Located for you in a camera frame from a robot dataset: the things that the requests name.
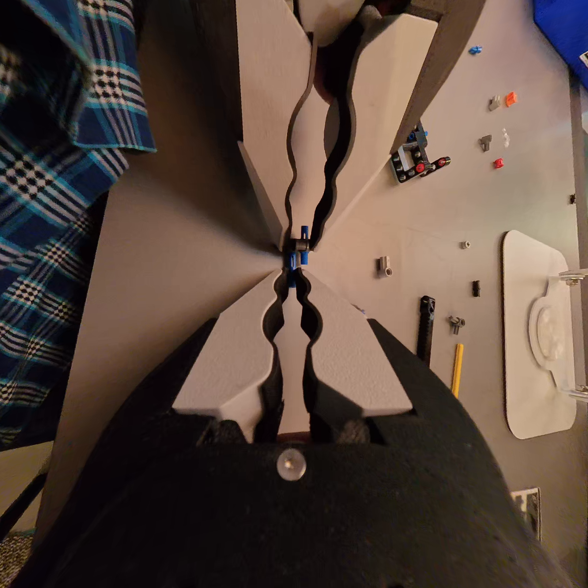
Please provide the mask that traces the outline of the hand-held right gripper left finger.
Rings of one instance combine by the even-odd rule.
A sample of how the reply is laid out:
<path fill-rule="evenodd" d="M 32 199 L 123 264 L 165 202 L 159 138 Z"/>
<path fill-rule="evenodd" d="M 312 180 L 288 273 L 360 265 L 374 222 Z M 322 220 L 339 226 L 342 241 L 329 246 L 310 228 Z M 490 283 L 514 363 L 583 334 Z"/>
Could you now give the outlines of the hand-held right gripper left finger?
<path fill-rule="evenodd" d="M 288 297 L 276 270 L 217 318 L 172 408 L 239 425 L 248 442 L 273 441 L 283 411 L 283 378 L 275 344 Z"/>

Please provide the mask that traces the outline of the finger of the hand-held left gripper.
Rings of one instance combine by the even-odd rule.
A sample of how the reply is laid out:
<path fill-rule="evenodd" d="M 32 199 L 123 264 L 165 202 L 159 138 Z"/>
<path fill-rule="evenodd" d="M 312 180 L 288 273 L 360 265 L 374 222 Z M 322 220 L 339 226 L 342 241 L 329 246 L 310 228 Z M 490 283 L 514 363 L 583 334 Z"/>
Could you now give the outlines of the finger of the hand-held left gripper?
<path fill-rule="evenodd" d="M 406 141 L 466 48 L 485 1 L 445 1 L 439 22 L 408 1 L 350 1 L 352 14 L 320 44 L 314 86 L 329 103 L 325 189 L 310 235 L 315 250 Z"/>
<path fill-rule="evenodd" d="M 270 241 L 283 250 L 295 177 L 292 116 L 303 97 L 312 44 L 286 1 L 236 1 L 242 139 L 238 142 Z"/>

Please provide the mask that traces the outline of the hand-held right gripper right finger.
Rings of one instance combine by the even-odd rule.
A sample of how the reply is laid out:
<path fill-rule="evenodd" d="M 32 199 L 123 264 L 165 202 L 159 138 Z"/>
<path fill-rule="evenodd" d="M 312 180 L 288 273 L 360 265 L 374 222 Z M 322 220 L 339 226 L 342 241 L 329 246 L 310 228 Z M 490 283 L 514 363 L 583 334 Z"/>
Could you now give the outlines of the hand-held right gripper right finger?
<path fill-rule="evenodd" d="M 372 417 L 410 413 L 413 404 L 366 315 L 308 270 L 295 272 L 300 325 L 309 342 L 303 398 L 314 442 L 335 442 Z"/>

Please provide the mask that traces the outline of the grey connector with blue pin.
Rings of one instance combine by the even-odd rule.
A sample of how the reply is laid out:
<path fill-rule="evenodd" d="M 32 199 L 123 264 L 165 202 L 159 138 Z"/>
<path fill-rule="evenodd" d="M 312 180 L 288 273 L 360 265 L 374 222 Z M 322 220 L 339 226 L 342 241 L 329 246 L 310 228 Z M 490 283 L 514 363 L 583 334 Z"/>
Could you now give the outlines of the grey connector with blue pin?
<path fill-rule="evenodd" d="M 290 268 L 296 269 L 298 266 L 308 265 L 310 251 L 310 229 L 308 225 L 302 225 L 300 228 L 300 238 L 290 239 Z"/>

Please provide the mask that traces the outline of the black lego chassis assembly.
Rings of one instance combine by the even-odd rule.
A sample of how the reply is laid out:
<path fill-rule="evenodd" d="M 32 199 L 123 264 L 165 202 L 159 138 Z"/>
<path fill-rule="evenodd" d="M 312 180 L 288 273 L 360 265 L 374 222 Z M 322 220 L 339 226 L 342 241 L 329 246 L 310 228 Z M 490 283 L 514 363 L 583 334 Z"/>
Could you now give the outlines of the black lego chassis assembly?
<path fill-rule="evenodd" d="M 449 156 L 431 160 L 426 153 L 427 146 L 428 133 L 424 130 L 422 122 L 418 121 L 406 141 L 390 156 L 390 167 L 398 183 L 424 178 L 451 164 L 452 159 Z"/>

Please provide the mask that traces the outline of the black lego rack beam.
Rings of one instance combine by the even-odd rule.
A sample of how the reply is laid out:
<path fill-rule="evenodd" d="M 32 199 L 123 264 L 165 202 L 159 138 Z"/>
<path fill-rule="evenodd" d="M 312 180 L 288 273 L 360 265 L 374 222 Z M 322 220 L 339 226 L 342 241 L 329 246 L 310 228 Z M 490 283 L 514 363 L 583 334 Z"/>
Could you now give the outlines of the black lego rack beam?
<path fill-rule="evenodd" d="M 430 296 L 420 299 L 420 318 L 417 332 L 416 356 L 430 366 L 436 300 Z"/>

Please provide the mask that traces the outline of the yellow lego axle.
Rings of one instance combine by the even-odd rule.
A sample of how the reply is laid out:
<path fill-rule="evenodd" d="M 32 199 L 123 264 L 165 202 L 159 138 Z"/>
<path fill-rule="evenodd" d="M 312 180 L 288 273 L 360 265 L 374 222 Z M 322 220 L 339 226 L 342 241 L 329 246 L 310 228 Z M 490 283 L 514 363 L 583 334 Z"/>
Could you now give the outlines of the yellow lego axle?
<path fill-rule="evenodd" d="M 459 398 L 464 349 L 465 349 L 465 347 L 462 343 L 458 343 L 455 347 L 454 364 L 453 364 L 453 378 L 452 378 L 451 390 L 452 390 L 453 396 L 456 399 Z"/>

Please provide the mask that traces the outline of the blue cardboard box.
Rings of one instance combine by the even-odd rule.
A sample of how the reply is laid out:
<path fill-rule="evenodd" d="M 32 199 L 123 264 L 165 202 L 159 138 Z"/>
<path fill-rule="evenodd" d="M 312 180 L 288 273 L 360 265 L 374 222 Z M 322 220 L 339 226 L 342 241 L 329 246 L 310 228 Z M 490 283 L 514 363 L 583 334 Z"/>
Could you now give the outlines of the blue cardboard box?
<path fill-rule="evenodd" d="M 587 89 L 587 1 L 533 1 L 533 19 Z"/>

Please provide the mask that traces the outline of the clear acrylic stand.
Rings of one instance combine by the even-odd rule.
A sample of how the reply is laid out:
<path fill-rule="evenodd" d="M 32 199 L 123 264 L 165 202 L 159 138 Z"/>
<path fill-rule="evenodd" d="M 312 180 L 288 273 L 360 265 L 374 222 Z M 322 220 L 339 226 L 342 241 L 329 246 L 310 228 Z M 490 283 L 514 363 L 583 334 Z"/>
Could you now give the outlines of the clear acrylic stand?
<path fill-rule="evenodd" d="M 587 403 L 587 386 L 576 385 L 568 360 L 573 360 L 569 289 L 579 285 L 587 269 L 567 270 L 547 279 L 545 294 L 530 307 L 528 336 L 538 366 L 551 374 L 556 389 Z"/>

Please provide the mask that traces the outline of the blue plaid shirt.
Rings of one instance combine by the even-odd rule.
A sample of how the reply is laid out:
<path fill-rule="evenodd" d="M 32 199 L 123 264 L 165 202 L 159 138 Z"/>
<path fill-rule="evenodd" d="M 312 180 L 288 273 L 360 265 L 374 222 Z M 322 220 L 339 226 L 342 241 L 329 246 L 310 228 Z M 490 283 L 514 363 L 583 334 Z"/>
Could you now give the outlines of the blue plaid shirt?
<path fill-rule="evenodd" d="M 52 440 L 110 189 L 156 152 L 149 1 L 1 1 L 1 450 Z"/>

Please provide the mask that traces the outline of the black metal bar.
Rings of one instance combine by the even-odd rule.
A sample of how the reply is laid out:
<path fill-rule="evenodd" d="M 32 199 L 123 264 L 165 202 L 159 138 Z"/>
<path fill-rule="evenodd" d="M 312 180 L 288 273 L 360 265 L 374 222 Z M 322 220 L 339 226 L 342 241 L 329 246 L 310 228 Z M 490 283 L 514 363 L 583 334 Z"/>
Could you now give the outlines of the black metal bar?
<path fill-rule="evenodd" d="M 37 474 L 7 510 L 4 511 L 1 516 L 1 542 L 6 539 L 17 521 L 40 494 L 40 491 L 45 486 L 47 475 L 47 472 Z"/>

